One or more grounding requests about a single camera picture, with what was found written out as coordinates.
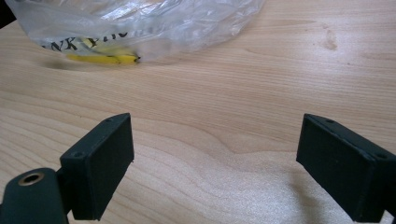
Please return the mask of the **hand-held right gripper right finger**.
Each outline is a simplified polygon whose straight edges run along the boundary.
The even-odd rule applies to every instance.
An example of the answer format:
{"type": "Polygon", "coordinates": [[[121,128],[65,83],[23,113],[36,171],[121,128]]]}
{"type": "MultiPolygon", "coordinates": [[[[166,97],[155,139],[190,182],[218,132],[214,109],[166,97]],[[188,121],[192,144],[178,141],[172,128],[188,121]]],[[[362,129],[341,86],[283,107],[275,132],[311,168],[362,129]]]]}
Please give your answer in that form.
{"type": "Polygon", "coordinates": [[[396,223],[396,155],[347,127],[304,115],[297,162],[357,222],[396,223]]]}

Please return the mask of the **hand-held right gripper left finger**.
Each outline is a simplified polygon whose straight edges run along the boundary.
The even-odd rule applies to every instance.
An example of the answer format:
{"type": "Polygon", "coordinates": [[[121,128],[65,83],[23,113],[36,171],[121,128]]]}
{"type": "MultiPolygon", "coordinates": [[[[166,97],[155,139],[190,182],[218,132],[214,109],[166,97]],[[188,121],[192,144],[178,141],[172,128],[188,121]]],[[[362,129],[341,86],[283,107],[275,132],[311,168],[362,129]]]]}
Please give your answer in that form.
{"type": "Polygon", "coordinates": [[[104,119],[71,146],[60,158],[60,174],[74,219],[100,219],[133,160],[128,113],[104,119]]]}

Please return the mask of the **yellow banana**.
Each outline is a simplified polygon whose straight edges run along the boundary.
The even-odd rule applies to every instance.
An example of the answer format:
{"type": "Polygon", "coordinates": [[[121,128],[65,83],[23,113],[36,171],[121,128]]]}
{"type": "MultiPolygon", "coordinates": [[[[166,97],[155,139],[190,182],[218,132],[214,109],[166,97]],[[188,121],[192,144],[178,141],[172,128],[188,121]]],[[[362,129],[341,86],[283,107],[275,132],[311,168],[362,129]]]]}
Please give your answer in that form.
{"type": "Polygon", "coordinates": [[[84,63],[104,64],[134,64],[141,59],[137,53],[127,48],[110,47],[92,38],[80,38],[78,46],[82,47],[84,52],[67,54],[68,59],[84,63]]]}

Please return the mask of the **clear plastic bag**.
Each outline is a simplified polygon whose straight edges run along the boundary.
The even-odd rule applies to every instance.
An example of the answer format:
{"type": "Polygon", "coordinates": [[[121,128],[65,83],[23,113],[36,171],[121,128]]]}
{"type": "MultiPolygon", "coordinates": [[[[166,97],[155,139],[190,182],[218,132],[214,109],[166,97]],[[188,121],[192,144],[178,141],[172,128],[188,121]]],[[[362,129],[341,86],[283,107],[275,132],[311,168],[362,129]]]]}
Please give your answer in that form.
{"type": "Polygon", "coordinates": [[[38,46],[82,53],[80,38],[124,47],[147,62],[226,42],[265,0],[5,0],[38,46]]]}

